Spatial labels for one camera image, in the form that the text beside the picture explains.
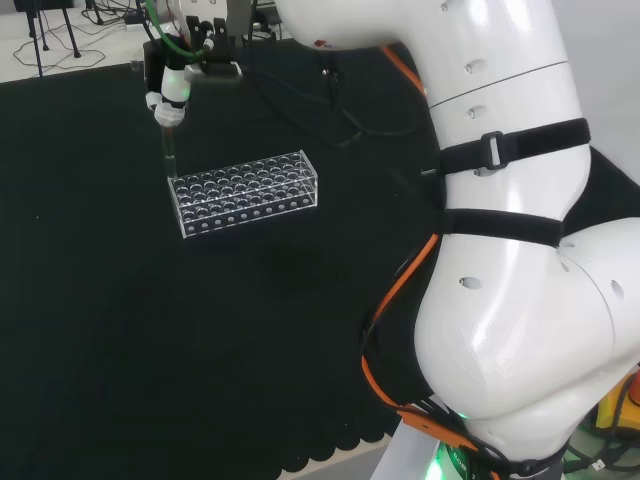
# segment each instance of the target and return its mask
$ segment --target black strap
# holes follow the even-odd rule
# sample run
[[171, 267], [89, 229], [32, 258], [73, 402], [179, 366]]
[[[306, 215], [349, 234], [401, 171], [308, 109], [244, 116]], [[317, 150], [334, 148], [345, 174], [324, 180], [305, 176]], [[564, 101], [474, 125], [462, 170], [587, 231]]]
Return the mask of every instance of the black strap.
[[[496, 140], [498, 159], [491, 154], [491, 140]], [[553, 123], [543, 127], [508, 133], [491, 132], [480, 140], [445, 148], [440, 152], [442, 175], [476, 168], [498, 170], [510, 162], [536, 155], [585, 145], [591, 141], [589, 125], [584, 118]]]
[[483, 452], [474, 452], [466, 449], [465, 452], [473, 459], [473, 461], [480, 465], [482, 468], [490, 472], [496, 472], [500, 475], [518, 475], [524, 478], [535, 476], [536, 474], [546, 470], [547, 468], [554, 467], [559, 461], [562, 460], [565, 452], [567, 451], [567, 443], [553, 455], [543, 460], [524, 460], [521, 462], [511, 462], [505, 464], [504, 462], [491, 457]]
[[563, 223], [551, 218], [495, 210], [445, 210], [445, 232], [506, 238], [557, 247]]

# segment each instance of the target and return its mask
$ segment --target black mat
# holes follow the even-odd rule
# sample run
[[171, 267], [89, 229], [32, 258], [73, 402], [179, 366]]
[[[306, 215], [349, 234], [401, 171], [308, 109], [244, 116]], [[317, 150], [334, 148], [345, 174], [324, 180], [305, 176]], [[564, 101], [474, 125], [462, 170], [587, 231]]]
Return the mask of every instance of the black mat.
[[[260, 49], [306, 91], [310, 52]], [[407, 252], [439, 228], [435, 141], [417, 92], [377, 51], [341, 55], [345, 107], [368, 128], [337, 151], [271, 112], [253, 88], [212, 92], [180, 137], [179, 174], [304, 149], [320, 207], [181, 239], [139, 74], [105, 68], [0, 85], [0, 455], [8, 478], [273, 479], [397, 419], [359, 371], [362, 315]], [[354, 132], [268, 86], [327, 139]], [[640, 193], [594, 158], [569, 230], [640, 215]], [[416, 282], [384, 332], [410, 348]], [[391, 375], [399, 397], [423, 385]]]

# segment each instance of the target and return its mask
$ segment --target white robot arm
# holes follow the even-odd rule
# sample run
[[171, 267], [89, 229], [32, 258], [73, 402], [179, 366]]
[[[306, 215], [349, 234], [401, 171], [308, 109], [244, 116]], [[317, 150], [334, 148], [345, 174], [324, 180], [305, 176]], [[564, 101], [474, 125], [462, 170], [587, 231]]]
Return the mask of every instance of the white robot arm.
[[[466, 226], [442, 239], [415, 350], [429, 385], [476, 438], [513, 462], [552, 457], [640, 360], [633, 279], [640, 220], [587, 229], [559, 248], [536, 235], [517, 238], [509, 226], [559, 225], [589, 175], [588, 139], [499, 165], [510, 160], [503, 135], [535, 136], [546, 126], [560, 135], [582, 119], [550, 1], [277, 0], [277, 7], [311, 48], [402, 41], [428, 88], [440, 148], [464, 156], [455, 147], [484, 139], [485, 150], [467, 155], [473, 168], [449, 172], [446, 161], [456, 155], [443, 156], [446, 208]], [[506, 233], [495, 228], [501, 218]], [[485, 231], [470, 227], [483, 219]], [[549, 478], [559, 478], [554, 472]]]

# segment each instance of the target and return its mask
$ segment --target strap buckle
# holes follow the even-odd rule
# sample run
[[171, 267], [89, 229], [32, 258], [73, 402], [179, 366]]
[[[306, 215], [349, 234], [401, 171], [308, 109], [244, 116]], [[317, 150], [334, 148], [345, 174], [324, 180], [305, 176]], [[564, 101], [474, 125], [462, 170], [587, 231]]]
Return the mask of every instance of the strap buckle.
[[[498, 151], [498, 162], [494, 163], [493, 153], [491, 151], [491, 140], [495, 139]], [[507, 158], [506, 142], [502, 132], [489, 132], [480, 137], [482, 143], [482, 166], [487, 170], [501, 170], [506, 167], [510, 160]]]

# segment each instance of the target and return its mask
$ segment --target yellow object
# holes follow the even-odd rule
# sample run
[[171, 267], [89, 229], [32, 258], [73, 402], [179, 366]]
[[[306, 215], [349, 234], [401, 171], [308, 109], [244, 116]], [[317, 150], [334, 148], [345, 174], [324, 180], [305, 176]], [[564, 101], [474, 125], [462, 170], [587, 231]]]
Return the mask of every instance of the yellow object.
[[[611, 390], [598, 405], [598, 420], [596, 421], [596, 427], [598, 428], [610, 428], [613, 423], [613, 416], [616, 411], [616, 404], [618, 398], [620, 398], [620, 390], [624, 382], [631, 376], [624, 377], [618, 385]], [[636, 406], [629, 400], [629, 397], [624, 399], [622, 404], [622, 411], [620, 413], [620, 421], [618, 422], [620, 428], [634, 428], [640, 431], [640, 407]]]

